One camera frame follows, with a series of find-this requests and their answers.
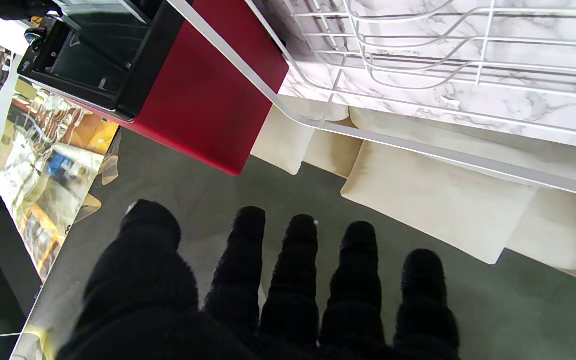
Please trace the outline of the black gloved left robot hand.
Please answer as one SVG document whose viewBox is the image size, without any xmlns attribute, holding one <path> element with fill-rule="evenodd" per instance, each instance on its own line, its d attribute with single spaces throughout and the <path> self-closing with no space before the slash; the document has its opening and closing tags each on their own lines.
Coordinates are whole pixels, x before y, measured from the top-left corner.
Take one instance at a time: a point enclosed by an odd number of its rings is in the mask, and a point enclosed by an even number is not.
<svg viewBox="0 0 576 360">
<path fill-rule="evenodd" d="M 157 202 L 133 203 L 87 281 L 82 311 L 58 360 L 457 360 L 460 335 L 441 258 L 416 249 L 402 269 L 393 344 L 382 322 L 378 244 L 368 222 L 343 236 L 326 310 L 316 302 L 318 227 L 286 226 L 259 305 L 266 214 L 241 208 L 203 307 L 179 255 L 182 232 Z"/>
</svg>

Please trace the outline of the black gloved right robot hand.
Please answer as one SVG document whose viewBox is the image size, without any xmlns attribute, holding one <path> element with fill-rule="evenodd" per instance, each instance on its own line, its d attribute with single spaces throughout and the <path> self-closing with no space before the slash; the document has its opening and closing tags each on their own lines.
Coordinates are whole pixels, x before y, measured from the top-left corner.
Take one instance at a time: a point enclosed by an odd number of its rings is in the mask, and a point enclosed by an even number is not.
<svg viewBox="0 0 576 360">
<path fill-rule="evenodd" d="M 53 0 L 0 0 L 0 19 L 5 21 L 43 18 L 50 14 L 64 15 L 60 5 Z"/>
</svg>

